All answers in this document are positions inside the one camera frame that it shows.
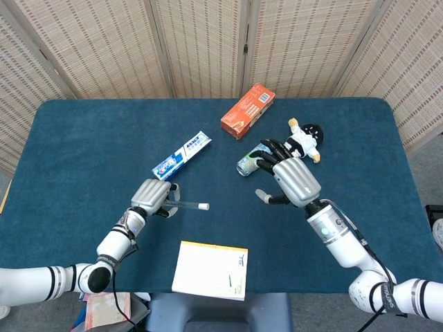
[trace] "orange box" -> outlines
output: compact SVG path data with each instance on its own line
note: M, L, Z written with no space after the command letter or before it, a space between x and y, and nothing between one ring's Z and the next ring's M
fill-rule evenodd
M275 93L260 83L254 86L221 118L221 127L240 139L253 126L274 100Z

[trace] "blue tablecloth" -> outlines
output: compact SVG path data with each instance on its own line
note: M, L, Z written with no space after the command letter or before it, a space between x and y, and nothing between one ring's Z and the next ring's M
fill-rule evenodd
M182 200L208 212L154 216L140 251L117 276L120 291L170 291L181 240L249 249L251 292L342 293L359 274L343 269L289 205L263 204L256 188L278 194L266 172L241 177L236 162L262 138L285 140L288 119L322 126L320 164L305 162L323 190L358 224L402 282L443 282L433 243L388 104L374 98L276 100L241 140L220 128L236 100L54 100L37 111L0 227L0 266L94 262L96 247L129 207L151 169L199 130L213 141L172 179Z

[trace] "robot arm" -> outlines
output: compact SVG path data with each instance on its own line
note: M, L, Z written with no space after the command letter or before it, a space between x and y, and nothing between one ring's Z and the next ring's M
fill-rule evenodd
M344 268L360 268L361 274L349 287L351 300L357 307L368 313L380 310L409 313L443 322L443 284L421 279L396 284L394 275L381 265L355 225L343 215L354 228L356 237L337 214L333 203L319 199L321 186L301 159L291 158L278 141L263 140L262 144L269 147L278 162L270 163L268 158L268 161L258 160L257 164L273 175L284 194L271 196L262 190L256 190L256 194L265 203L290 201L305 209L308 223L337 262Z
M170 192L174 193L175 201L168 200ZM177 184L146 180L132 197L132 206L97 247L96 263L76 264L68 268L0 268L0 306L43 302L65 292L102 292L120 262L138 249L136 237L145 226L146 218L153 214L169 218L177 207L165 210L163 206L173 206L179 199Z

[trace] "toothpaste tube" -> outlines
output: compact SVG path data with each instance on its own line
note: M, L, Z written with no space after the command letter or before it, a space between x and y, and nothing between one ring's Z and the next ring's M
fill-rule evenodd
M202 131L186 142L180 149L152 169L159 180L167 180L176 173L188 160L209 144L211 139Z

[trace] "white notepad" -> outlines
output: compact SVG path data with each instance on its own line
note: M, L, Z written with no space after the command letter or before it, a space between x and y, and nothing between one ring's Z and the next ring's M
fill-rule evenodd
M182 241L172 291L244 301L248 250Z

